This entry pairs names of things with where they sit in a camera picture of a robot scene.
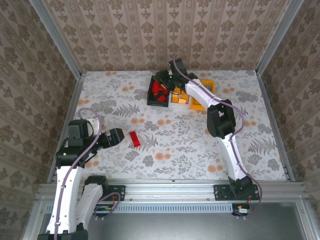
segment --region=metal base plate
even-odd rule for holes
[[[258,186],[255,184],[243,191],[243,194],[238,197],[234,196],[229,184],[218,184],[214,185],[213,188],[216,201],[247,201],[249,197],[251,200],[260,199]]]

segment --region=floral tablecloth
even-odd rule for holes
[[[236,141],[243,164],[259,180],[285,180],[270,121],[253,70],[194,70],[214,80],[215,94],[241,109],[245,128]],[[227,165],[219,139],[207,130],[207,114],[189,109],[147,106],[155,71],[94,71],[84,79],[77,111],[92,108],[104,119],[103,130],[121,128],[125,139],[100,150],[85,165],[84,176],[114,179],[226,180]],[[92,118],[90,112],[83,114]],[[241,125],[238,114],[236,129]],[[141,146],[134,147],[129,132]]]

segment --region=black tray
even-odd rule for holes
[[[154,84],[155,80],[154,80],[154,75],[152,75],[151,80],[150,80],[150,85],[149,85],[149,90],[148,90],[148,95],[146,98],[146,104],[148,106],[159,106],[159,107],[168,107],[169,106],[169,96],[168,95],[164,95],[166,97],[166,101],[157,101],[158,96],[154,96],[154,94],[152,93],[152,86]]]

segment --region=yellow block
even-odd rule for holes
[[[179,101],[178,95],[172,94],[172,102],[177,104],[178,101]]]
[[[180,88],[175,87],[173,90],[173,93],[179,94],[180,93]]]
[[[189,100],[188,95],[187,95],[184,91],[181,92],[181,98],[184,99],[184,100],[186,100],[186,101]]]
[[[180,104],[186,104],[186,103],[187,103],[187,100],[180,98],[180,99],[179,99],[179,103],[180,103]]]

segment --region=yellow tray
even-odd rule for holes
[[[200,82],[205,86],[205,87],[210,87],[211,92],[214,94],[215,93],[215,82],[212,80],[205,80],[205,79],[200,79]],[[193,110],[200,110],[200,111],[206,111],[206,109],[193,97],[191,97],[191,104],[190,104],[190,109]]]

